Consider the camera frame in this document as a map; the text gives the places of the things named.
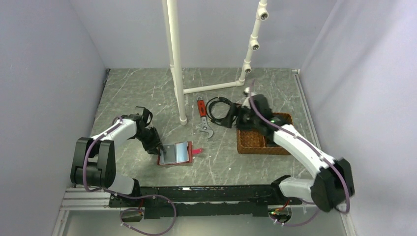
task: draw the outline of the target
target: wicker basket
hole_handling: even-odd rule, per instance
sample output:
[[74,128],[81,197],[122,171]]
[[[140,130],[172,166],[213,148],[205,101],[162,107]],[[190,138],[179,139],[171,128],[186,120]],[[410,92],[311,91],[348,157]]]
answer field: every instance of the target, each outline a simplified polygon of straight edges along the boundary
[[[288,113],[274,113],[287,119],[288,123],[293,124],[293,119]],[[290,155],[283,147],[267,147],[266,138],[258,131],[238,130],[238,153],[240,154],[270,154],[270,155]]]

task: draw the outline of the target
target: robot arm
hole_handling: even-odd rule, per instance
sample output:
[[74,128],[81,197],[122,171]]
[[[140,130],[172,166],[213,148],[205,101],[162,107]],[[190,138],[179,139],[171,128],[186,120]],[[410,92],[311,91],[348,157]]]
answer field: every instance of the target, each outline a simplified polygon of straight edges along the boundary
[[336,160],[334,157],[322,152],[303,138],[294,126],[286,123],[283,117],[273,115],[268,101],[263,95],[253,94],[252,99],[256,109],[263,117],[289,132],[277,129],[260,119],[253,112],[249,98],[242,105],[238,116],[237,128],[257,129],[267,139],[272,140],[293,155],[313,177],[312,179],[299,179],[291,176],[279,178],[272,185],[278,186],[281,195],[313,202],[319,209],[325,212],[336,208],[338,204],[346,200],[346,194],[341,180],[329,164],[334,166],[342,175],[349,197],[354,195],[352,171],[348,161],[345,159]]
[[152,127],[152,113],[139,107],[142,114],[123,115],[102,133],[90,138],[80,138],[75,145],[71,168],[71,182],[83,184],[85,158],[97,156],[97,162],[88,160],[87,184],[106,188],[126,195],[140,196],[139,182],[116,173],[115,150],[128,139],[138,139],[149,154],[158,154],[162,143],[157,130]]

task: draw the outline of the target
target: red wrench handle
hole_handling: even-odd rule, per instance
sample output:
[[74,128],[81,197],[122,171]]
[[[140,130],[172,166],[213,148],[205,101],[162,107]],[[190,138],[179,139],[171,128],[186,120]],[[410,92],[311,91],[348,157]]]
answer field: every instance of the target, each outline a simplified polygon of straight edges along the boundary
[[206,106],[204,105],[204,101],[202,97],[197,98],[197,106],[198,112],[200,113],[201,117],[205,117],[207,115]]

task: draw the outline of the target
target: white wall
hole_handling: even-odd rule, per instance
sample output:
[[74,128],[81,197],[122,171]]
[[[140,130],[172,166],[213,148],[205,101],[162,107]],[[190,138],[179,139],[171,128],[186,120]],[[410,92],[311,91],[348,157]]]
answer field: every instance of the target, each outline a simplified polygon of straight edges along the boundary
[[352,165],[358,235],[416,235],[417,2],[331,15],[300,75],[320,142]]
[[68,0],[0,7],[0,235],[51,235],[105,67]]
[[[162,1],[71,0],[108,68],[168,67]],[[241,67],[259,0],[178,0],[183,67]],[[269,1],[252,67],[300,68],[336,0]]]

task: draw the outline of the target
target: pipe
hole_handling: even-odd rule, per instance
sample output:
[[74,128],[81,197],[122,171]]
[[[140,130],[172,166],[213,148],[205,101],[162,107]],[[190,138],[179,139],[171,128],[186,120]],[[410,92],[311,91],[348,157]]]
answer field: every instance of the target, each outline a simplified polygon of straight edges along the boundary
[[167,42],[168,42],[168,53],[170,57],[170,71],[172,75],[172,79],[174,81],[174,92],[175,98],[177,97],[177,90],[176,90],[176,82],[175,82],[175,73],[174,73],[174,57],[172,55],[172,45],[171,45],[171,33],[170,33],[170,26],[169,26],[169,18],[168,18],[168,5],[166,0],[162,0],[162,8],[164,11],[164,20],[165,20],[165,33],[167,35]]
[[267,12],[267,0],[260,0],[258,8],[256,9],[255,24],[253,25],[252,34],[249,37],[248,51],[246,53],[245,60],[243,61],[242,72],[239,77],[241,84],[245,83],[246,74],[252,72],[250,59],[252,58],[253,51],[259,49],[258,32],[261,27],[261,21],[266,20],[268,17],[269,13]]
[[242,85],[243,85],[242,83],[240,83],[238,80],[236,80],[234,82],[218,84],[218,85],[209,85],[209,86],[202,86],[202,87],[196,87],[196,88],[187,88],[187,89],[184,89],[184,94],[194,93],[194,92],[203,92],[203,91],[209,91],[209,90],[214,90],[214,89],[223,89],[223,88],[242,86]]
[[185,116],[184,88],[182,86],[182,67],[179,50],[179,27],[178,27],[178,9],[177,0],[167,0],[168,20],[171,36],[172,56],[174,62],[175,89],[177,90],[177,104],[179,110],[179,122],[182,125],[187,124]]

